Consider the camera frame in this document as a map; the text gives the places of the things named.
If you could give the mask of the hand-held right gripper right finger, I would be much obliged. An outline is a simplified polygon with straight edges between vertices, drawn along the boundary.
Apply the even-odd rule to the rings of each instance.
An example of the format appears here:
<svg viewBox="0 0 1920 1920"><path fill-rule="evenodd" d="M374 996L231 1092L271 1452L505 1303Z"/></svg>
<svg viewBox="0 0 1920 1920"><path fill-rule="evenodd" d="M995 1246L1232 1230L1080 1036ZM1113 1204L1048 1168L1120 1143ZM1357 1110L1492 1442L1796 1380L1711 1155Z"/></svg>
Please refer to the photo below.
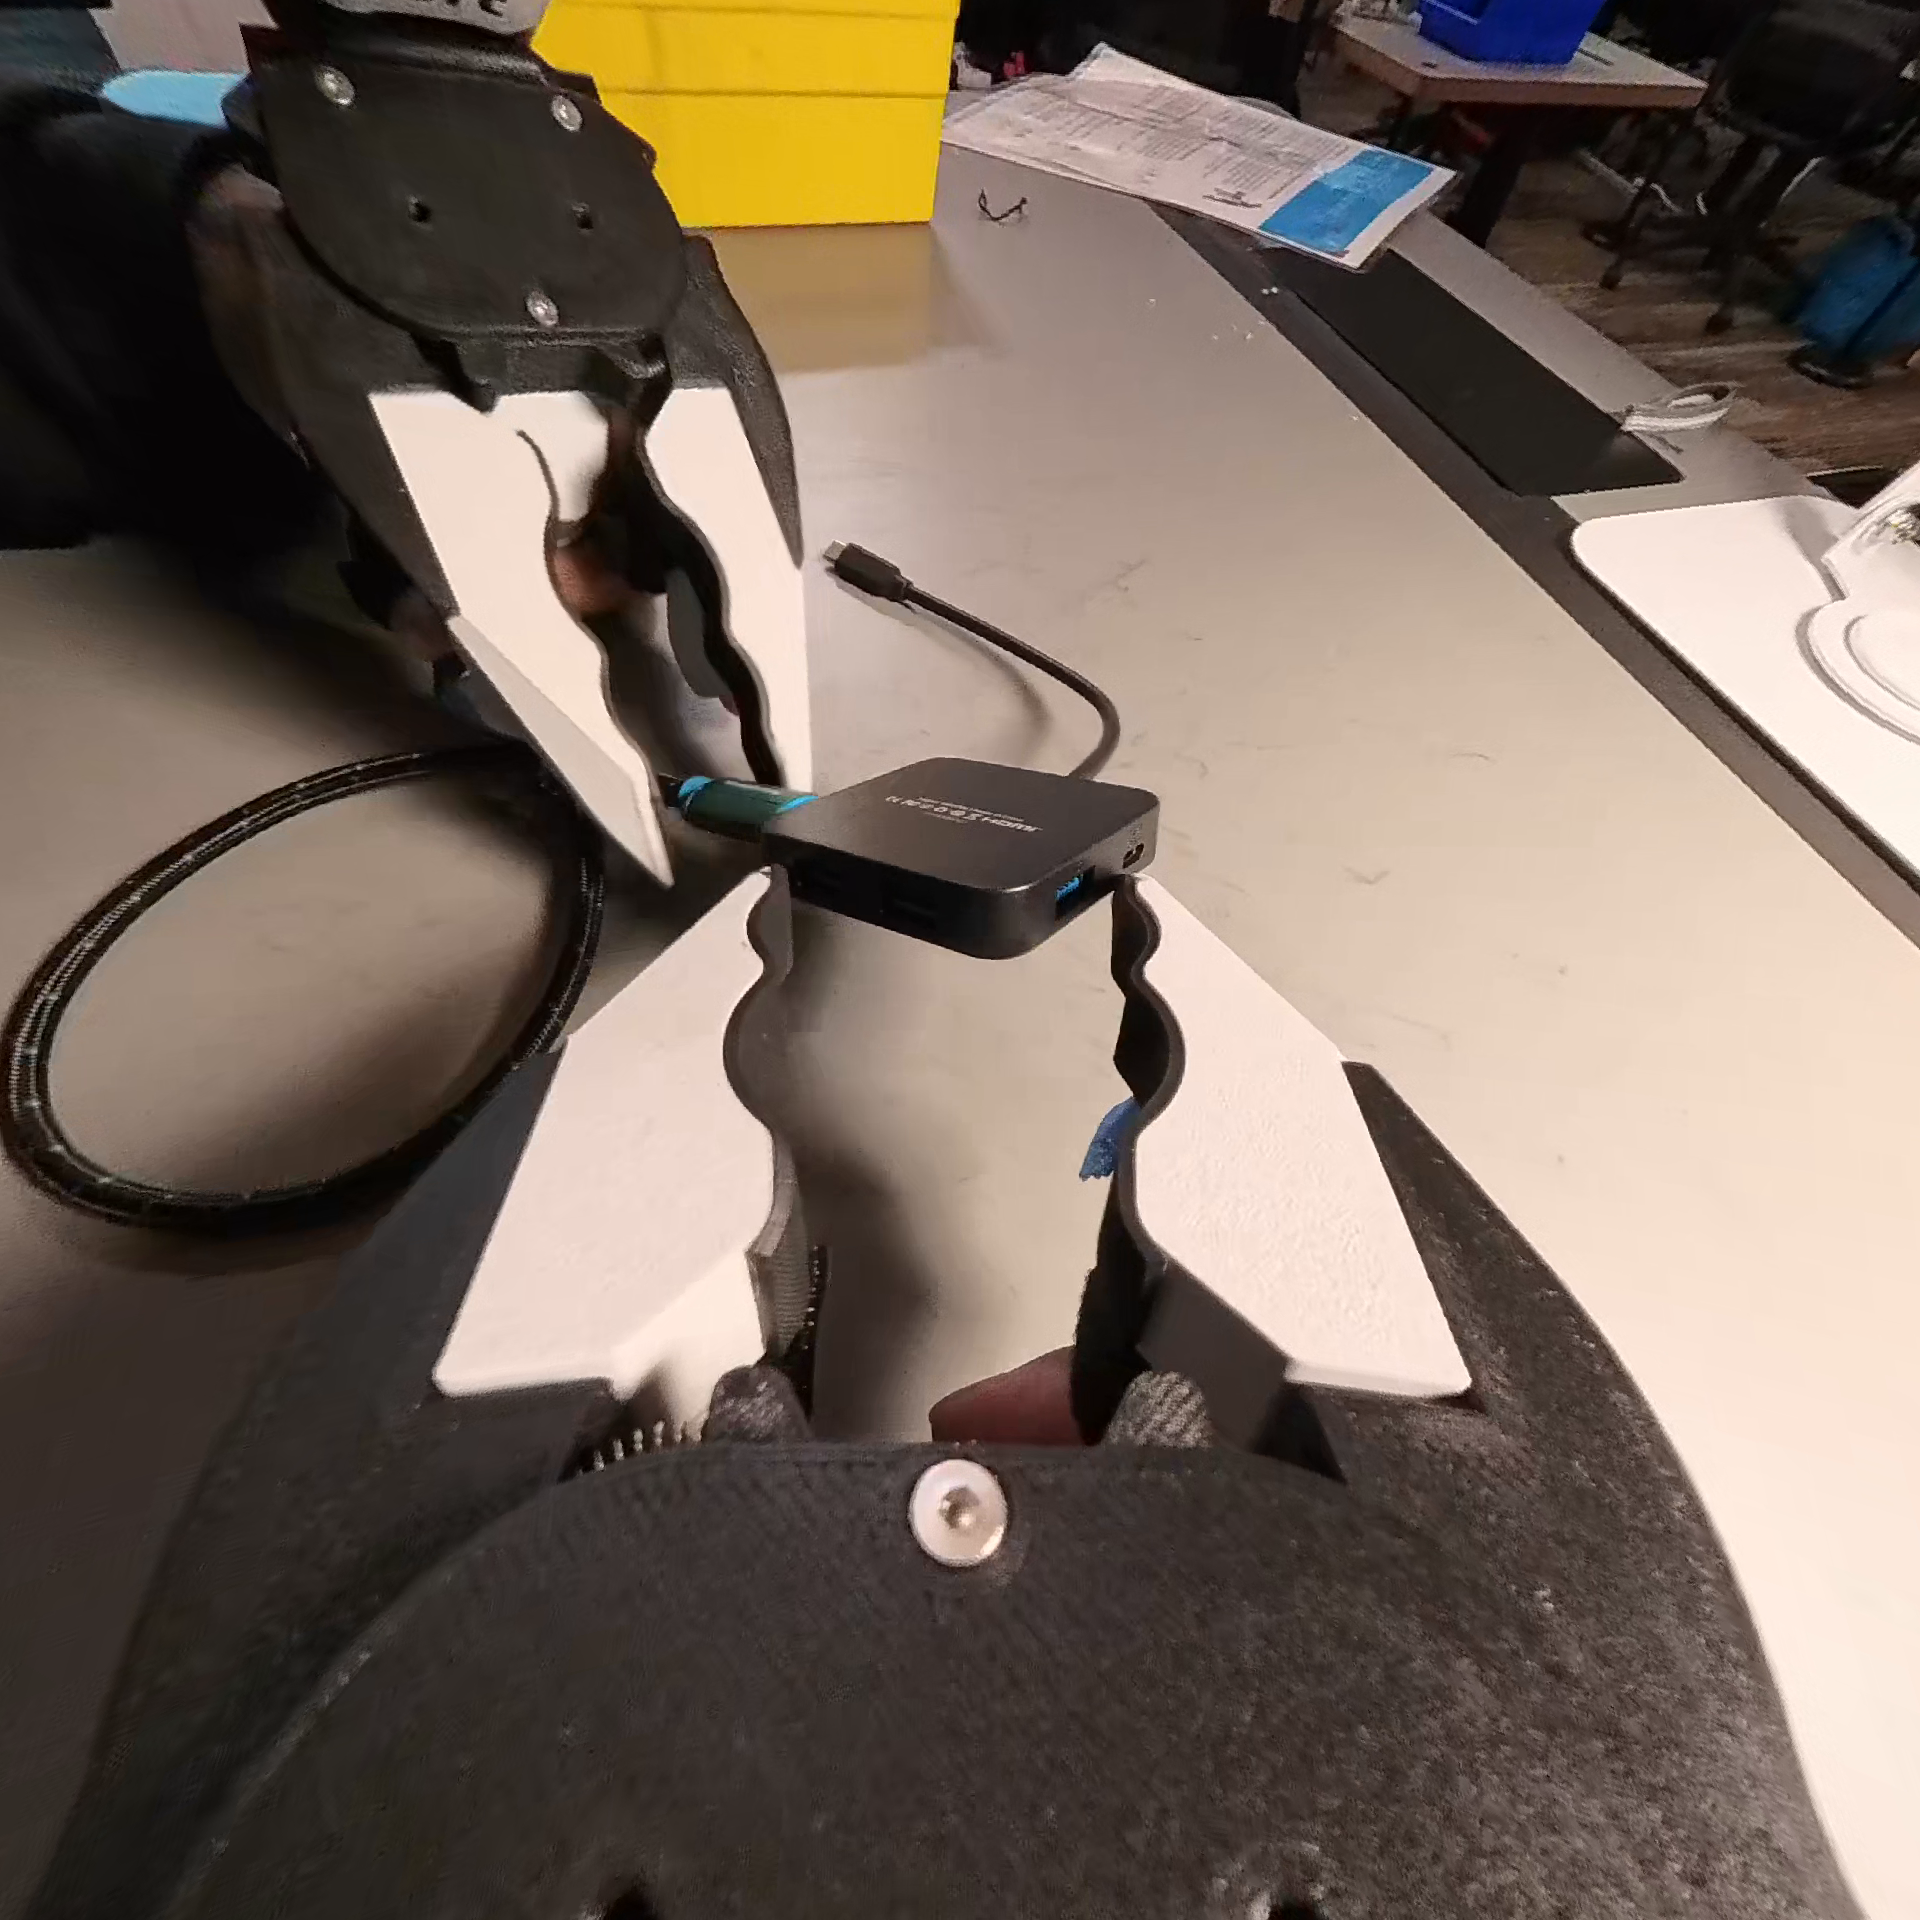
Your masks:
<svg viewBox="0 0 1920 1920"><path fill-rule="evenodd" d="M1294 1389L1455 1401L1468 1366L1388 1179L1348 1061L1173 890L1113 890L1125 1099L1068 1403L1100 1441L1145 1376L1184 1379L1251 1448Z"/></svg>

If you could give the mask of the background desk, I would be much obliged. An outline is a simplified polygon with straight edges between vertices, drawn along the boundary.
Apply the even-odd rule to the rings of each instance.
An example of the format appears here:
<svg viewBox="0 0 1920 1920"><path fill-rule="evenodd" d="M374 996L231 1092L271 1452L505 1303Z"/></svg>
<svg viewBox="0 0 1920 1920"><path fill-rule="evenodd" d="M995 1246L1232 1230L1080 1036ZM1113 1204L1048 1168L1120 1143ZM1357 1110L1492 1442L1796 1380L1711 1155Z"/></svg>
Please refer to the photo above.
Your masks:
<svg viewBox="0 0 1920 1920"><path fill-rule="evenodd" d="M1481 152L1445 219L1475 247L1488 245L1527 157L1555 120L1601 111L1688 114L1709 96L1704 78L1604 35L1583 35L1572 63L1557 70L1471 63L1419 35L1407 16L1365 16L1348 8L1337 12L1333 52L1345 70L1394 96L1401 107L1394 136L1407 135L1419 114L1453 107L1492 114Z"/></svg>

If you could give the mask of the white tablet stand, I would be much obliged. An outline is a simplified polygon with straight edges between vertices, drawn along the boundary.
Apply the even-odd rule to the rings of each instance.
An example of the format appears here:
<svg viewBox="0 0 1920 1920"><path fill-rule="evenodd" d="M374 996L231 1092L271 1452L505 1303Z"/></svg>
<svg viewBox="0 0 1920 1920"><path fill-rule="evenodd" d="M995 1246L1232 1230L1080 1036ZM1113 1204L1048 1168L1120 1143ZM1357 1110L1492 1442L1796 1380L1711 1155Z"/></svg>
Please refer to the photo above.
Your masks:
<svg viewBox="0 0 1920 1920"><path fill-rule="evenodd" d="M1917 874L1917 466L1857 510L1762 496L1591 520L1572 556Z"/></svg>

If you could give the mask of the yellow plastic bin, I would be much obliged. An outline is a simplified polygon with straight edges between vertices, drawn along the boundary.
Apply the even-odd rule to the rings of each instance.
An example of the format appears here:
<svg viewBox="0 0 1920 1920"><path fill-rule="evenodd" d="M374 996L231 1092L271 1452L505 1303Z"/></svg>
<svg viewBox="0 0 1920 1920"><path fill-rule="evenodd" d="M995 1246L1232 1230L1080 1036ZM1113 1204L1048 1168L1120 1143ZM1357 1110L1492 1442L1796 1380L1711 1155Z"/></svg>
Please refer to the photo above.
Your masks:
<svg viewBox="0 0 1920 1920"><path fill-rule="evenodd" d="M534 52L593 78L686 230L935 214L956 4L553 4Z"/></svg>

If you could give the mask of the blue oval pad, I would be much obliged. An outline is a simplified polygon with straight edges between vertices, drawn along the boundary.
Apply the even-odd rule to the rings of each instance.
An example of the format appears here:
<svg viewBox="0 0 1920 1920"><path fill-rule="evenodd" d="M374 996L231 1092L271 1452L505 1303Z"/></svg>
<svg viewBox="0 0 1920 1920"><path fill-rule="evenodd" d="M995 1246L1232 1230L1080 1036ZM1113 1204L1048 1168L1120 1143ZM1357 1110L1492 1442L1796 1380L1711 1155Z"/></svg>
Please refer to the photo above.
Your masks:
<svg viewBox="0 0 1920 1920"><path fill-rule="evenodd" d="M242 83L242 72L131 70L101 84L101 101L168 123L223 129L228 123L228 96Z"/></svg>

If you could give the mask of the person's left hand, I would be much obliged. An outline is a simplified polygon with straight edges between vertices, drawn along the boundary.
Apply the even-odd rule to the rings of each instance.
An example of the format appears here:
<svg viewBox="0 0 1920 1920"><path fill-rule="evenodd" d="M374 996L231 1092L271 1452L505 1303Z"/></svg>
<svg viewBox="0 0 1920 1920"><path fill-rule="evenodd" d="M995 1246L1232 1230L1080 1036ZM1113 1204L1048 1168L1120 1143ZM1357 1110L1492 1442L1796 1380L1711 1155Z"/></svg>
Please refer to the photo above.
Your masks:
<svg viewBox="0 0 1920 1920"><path fill-rule="evenodd" d="M577 620L619 613L636 587L628 576L619 474L609 460L609 420L592 403L572 403L541 434L553 484L547 578Z"/></svg>

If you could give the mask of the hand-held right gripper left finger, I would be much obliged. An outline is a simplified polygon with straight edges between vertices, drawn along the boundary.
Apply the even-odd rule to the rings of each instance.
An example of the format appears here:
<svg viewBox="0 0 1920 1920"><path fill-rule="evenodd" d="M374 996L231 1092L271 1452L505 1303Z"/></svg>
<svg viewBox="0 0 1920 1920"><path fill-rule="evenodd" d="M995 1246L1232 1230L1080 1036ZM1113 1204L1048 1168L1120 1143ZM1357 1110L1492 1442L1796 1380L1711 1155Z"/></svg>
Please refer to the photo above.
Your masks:
<svg viewBox="0 0 1920 1920"><path fill-rule="evenodd" d="M754 1099L791 948L787 884L754 872L575 1029L437 1356L445 1396L600 1386L698 1419L794 1326L800 1189Z"/></svg>

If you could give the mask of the blue plastic bin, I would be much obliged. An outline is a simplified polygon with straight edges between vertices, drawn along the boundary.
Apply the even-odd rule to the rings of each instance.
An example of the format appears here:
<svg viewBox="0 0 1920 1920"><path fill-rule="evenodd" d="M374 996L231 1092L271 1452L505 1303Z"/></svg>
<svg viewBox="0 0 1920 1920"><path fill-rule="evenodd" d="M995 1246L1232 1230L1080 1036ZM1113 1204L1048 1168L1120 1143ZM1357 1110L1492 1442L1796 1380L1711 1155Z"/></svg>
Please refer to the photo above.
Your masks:
<svg viewBox="0 0 1920 1920"><path fill-rule="evenodd" d="M1419 4L1419 35L1481 64L1564 70L1611 4Z"/></svg>

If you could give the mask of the black square usb hub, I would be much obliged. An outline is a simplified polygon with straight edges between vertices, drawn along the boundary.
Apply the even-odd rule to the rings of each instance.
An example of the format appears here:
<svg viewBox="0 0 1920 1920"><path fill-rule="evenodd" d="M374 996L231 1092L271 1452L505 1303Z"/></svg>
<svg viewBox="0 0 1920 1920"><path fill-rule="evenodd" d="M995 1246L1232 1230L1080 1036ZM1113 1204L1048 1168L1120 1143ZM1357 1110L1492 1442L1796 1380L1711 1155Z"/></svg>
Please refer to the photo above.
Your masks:
<svg viewBox="0 0 1920 1920"><path fill-rule="evenodd" d="M760 847L804 906L1008 961L1141 874L1159 813L1156 792L1125 785L927 756L783 808Z"/></svg>

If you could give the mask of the black office chair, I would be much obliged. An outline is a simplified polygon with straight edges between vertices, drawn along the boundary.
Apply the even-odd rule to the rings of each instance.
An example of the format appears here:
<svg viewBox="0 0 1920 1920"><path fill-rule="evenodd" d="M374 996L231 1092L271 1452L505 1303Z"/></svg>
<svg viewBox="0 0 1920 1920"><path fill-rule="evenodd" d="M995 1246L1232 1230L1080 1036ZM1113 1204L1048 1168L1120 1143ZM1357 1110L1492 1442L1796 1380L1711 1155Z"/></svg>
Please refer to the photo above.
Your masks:
<svg viewBox="0 0 1920 1920"><path fill-rule="evenodd" d="M1611 259L1598 287L1696 250L1713 275L1704 332L1740 320L1752 270L1809 287L1777 231L1815 169L1885 149L1917 117L1917 4L1756 4L1713 60L1704 99L1650 135L1628 200L1583 234Z"/></svg>

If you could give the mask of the blue bag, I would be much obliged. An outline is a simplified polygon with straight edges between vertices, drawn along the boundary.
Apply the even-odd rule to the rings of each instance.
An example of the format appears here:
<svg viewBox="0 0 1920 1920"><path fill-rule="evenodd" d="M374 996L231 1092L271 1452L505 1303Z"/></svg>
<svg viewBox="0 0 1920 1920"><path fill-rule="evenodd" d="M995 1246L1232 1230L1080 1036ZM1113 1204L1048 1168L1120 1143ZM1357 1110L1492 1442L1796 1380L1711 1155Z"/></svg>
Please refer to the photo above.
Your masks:
<svg viewBox="0 0 1920 1920"><path fill-rule="evenodd" d="M1917 219L1885 213L1848 230L1791 309L1788 368L1830 390L1864 390L1917 354Z"/></svg>

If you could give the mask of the printed paper sheet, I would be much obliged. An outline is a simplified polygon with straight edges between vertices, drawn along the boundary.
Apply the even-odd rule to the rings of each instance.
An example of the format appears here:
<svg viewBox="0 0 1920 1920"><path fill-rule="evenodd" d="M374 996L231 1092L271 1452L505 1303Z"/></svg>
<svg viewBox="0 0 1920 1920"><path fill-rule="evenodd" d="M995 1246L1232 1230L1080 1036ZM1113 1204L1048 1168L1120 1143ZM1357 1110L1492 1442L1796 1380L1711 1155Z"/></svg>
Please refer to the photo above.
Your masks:
<svg viewBox="0 0 1920 1920"><path fill-rule="evenodd" d="M1450 165L1208 92L1103 43L1063 75L956 99L944 143L1199 213L1348 270L1453 189Z"/></svg>

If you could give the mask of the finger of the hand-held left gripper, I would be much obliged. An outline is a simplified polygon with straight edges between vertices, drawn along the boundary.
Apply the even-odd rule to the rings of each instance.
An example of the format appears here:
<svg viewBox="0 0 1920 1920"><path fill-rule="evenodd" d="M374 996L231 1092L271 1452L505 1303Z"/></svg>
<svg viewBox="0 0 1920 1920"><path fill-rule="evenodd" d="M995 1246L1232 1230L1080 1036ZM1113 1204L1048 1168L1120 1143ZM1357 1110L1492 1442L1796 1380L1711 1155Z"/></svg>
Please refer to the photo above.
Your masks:
<svg viewBox="0 0 1920 1920"><path fill-rule="evenodd" d="M639 465L703 607L703 650L765 785L813 787L804 569L727 390L674 390Z"/></svg>
<svg viewBox="0 0 1920 1920"><path fill-rule="evenodd" d="M674 888L656 781L609 705L607 655L558 594L554 534L580 521L609 424L577 393L373 396L373 415L449 592L447 628L587 817Z"/></svg>

